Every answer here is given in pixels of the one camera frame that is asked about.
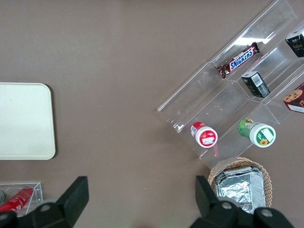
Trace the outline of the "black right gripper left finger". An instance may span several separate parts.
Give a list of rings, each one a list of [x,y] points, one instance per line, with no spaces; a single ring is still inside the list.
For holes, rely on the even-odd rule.
[[[79,176],[54,203],[44,203],[23,217],[0,214],[2,228],[72,228],[89,201],[88,178]]]

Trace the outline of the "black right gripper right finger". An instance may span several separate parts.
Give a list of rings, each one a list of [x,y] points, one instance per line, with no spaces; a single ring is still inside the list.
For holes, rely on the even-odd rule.
[[[192,228],[292,228],[292,223],[278,210],[257,208],[246,213],[229,201],[220,201],[206,177],[196,176],[195,199],[201,217]]]

